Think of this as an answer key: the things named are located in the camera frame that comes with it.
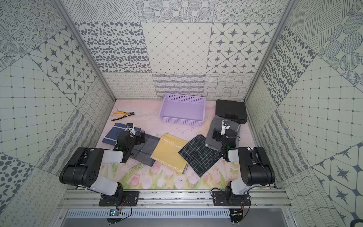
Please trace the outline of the plain grey pillowcase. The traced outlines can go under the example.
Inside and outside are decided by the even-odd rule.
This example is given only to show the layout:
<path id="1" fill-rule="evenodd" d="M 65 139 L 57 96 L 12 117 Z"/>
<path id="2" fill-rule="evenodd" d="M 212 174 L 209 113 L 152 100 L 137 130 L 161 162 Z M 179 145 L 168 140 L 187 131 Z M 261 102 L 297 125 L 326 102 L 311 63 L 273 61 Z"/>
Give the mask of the plain grey pillowcase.
<path id="1" fill-rule="evenodd" d="M 222 121 L 228 120 L 219 116 L 215 116 L 212 120 L 212 123 L 210 125 L 209 132 L 207 134 L 206 140 L 205 140 L 205 146 L 216 150 L 218 152 L 225 152 L 228 149 L 236 149 L 236 145 L 238 144 L 238 141 L 236 138 L 239 137 L 239 129 L 240 125 L 239 123 L 236 123 L 234 121 L 230 121 L 230 129 L 226 130 L 226 136 L 227 140 L 224 142 L 216 141 L 212 138 L 213 135 L 213 129 L 216 128 L 217 131 L 221 131 L 222 129 Z"/>

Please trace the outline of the black grid pillowcase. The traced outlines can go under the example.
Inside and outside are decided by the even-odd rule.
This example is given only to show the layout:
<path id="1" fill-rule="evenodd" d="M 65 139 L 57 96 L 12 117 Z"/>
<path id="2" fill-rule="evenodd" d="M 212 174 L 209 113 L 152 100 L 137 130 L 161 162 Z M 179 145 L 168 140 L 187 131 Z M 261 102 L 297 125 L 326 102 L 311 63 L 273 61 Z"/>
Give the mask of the black grid pillowcase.
<path id="1" fill-rule="evenodd" d="M 205 146 L 205 141 L 206 137 L 199 134 L 178 152 L 200 178 L 222 158 L 219 151 Z"/>

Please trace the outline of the yellow zigzag pillowcase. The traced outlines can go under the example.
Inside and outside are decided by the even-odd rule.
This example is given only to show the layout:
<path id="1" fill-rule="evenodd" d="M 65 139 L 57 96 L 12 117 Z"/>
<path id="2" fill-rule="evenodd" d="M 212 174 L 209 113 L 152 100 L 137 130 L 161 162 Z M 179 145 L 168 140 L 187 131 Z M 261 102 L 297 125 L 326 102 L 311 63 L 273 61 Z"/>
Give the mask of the yellow zigzag pillowcase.
<path id="1" fill-rule="evenodd" d="M 179 174 L 184 174 L 188 162 L 179 154 L 188 141 L 166 133 L 162 135 L 151 158 Z"/>

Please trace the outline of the purple plastic basket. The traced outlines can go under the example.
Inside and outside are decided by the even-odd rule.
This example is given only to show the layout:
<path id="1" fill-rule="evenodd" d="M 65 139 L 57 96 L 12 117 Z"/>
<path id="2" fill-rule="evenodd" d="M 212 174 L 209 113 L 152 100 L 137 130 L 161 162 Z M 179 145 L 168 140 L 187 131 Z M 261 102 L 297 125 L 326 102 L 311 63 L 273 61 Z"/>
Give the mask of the purple plastic basket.
<path id="1" fill-rule="evenodd" d="M 181 94 L 165 94 L 159 118 L 164 123 L 202 126 L 205 120 L 206 98 Z"/>

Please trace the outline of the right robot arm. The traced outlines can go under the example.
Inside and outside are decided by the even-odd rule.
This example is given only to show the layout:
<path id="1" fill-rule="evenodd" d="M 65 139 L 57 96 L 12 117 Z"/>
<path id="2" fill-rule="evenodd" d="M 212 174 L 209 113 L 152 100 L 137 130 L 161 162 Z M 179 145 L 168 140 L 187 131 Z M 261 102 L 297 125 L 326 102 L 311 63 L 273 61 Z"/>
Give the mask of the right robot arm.
<path id="1" fill-rule="evenodd" d="M 213 131 L 212 138 L 221 143 L 220 152 L 227 162 L 236 162 L 240 177 L 227 184 L 226 200 L 245 199 L 253 188 L 270 187 L 275 182 L 275 173 L 263 147 L 237 147 L 237 134 L 232 129 Z"/>

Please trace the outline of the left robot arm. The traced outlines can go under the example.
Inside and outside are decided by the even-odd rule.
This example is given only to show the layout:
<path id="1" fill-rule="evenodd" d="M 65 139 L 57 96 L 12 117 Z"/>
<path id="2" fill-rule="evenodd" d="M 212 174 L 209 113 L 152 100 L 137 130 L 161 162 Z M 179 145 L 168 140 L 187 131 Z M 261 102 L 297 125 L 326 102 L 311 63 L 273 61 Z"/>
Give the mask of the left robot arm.
<path id="1" fill-rule="evenodd" d="M 122 184 L 101 175 L 100 168 L 106 164 L 126 163 L 133 147 L 145 141 L 143 131 L 125 130 L 118 133 L 113 150 L 79 147 L 61 171 L 60 182 L 84 187 L 120 203 L 123 200 Z"/>

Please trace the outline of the dark grey plaid pillowcase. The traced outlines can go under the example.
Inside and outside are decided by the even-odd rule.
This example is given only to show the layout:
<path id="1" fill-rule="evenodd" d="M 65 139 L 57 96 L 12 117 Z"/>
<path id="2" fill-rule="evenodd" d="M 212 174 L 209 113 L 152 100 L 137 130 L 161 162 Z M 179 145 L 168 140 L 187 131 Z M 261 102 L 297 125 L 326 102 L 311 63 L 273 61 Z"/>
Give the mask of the dark grey plaid pillowcase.
<path id="1" fill-rule="evenodd" d="M 151 158 L 160 138 L 145 134 L 145 143 L 135 145 L 132 148 L 130 158 L 139 161 L 147 166 L 153 166 L 155 160 Z"/>

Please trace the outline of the navy striped folded cloth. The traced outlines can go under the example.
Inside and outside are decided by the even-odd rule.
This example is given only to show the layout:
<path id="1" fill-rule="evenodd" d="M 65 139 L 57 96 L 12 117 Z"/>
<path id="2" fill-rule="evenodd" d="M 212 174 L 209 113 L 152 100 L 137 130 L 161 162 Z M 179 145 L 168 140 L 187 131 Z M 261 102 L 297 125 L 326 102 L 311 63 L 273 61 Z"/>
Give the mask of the navy striped folded cloth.
<path id="1" fill-rule="evenodd" d="M 136 132 L 141 132 L 140 128 L 134 128 Z M 113 128 L 104 136 L 103 143 L 109 145 L 132 145 L 134 144 L 131 138 L 131 134 L 126 130 L 126 124 L 115 123 Z"/>

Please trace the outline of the black plastic tool case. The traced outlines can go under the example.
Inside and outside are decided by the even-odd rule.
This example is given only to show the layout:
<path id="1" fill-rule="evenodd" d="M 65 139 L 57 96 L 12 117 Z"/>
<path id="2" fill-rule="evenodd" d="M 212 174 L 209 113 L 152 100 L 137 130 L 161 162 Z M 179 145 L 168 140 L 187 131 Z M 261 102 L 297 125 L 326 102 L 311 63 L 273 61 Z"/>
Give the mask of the black plastic tool case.
<path id="1" fill-rule="evenodd" d="M 246 104 L 238 101 L 218 99 L 216 115 L 239 124 L 246 124 L 248 120 Z"/>

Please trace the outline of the yellow handled pliers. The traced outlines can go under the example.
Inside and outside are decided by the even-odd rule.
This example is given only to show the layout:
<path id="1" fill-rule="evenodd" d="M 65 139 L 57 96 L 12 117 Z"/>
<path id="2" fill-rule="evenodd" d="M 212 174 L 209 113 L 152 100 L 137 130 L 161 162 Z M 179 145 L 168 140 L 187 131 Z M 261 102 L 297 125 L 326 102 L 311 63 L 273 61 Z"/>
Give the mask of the yellow handled pliers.
<path id="1" fill-rule="evenodd" d="M 112 114 L 120 115 L 111 120 L 111 121 L 117 121 L 117 120 L 121 120 L 123 118 L 129 117 L 129 116 L 133 116 L 135 113 L 134 112 L 113 112 Z"/>

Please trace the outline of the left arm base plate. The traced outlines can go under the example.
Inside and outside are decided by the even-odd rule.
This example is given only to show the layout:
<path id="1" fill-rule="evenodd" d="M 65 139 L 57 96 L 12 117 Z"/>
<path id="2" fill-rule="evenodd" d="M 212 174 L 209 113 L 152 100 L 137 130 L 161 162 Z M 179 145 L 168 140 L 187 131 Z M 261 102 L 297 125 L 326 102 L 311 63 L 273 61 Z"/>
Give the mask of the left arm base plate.
<path id="1" fill-rule="evenodd" d="M 98 205 L 100 207 L 116 207 L 121 205 L 135 207 L 139 200 L 139 194 L 140 191 L 123 191 L 121 195 L 113 196 L 102 194 Z"/>

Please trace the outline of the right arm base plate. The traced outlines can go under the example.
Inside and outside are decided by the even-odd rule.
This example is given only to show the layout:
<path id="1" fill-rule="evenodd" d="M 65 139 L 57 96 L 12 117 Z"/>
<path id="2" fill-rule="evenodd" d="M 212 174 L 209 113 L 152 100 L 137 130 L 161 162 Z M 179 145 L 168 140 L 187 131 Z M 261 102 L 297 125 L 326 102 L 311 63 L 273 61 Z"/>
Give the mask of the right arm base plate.
<path id="1" fill-rule="evenodd" d="M 210 192 L 214 206 L 250 206 L 251 198 L 249 194 L 234 195 L 226 191 L 213 190 Z"/>

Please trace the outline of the aluminium mounting rail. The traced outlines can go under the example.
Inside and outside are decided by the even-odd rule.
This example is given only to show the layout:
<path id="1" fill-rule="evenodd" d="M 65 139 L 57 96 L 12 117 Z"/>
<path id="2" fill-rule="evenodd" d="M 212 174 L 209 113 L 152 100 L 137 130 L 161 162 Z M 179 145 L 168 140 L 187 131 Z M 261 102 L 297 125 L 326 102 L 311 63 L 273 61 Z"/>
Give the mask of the aluminium mounting rail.
<path id="1" fill-rule="evenodd" d="M 131 190 L 124 204 L 125 208 L 292 208 L 291 202 L 281 189 L 251 190 L 250 198 L 243 202 L 226 202 L 226 197 L 219 190 L 139 190 L 137 196 L 131 196 Z M 96 209 L 99 208 L 101 195 L 85 190 L 67 190 L 63 196 L 61 208 Z"/>

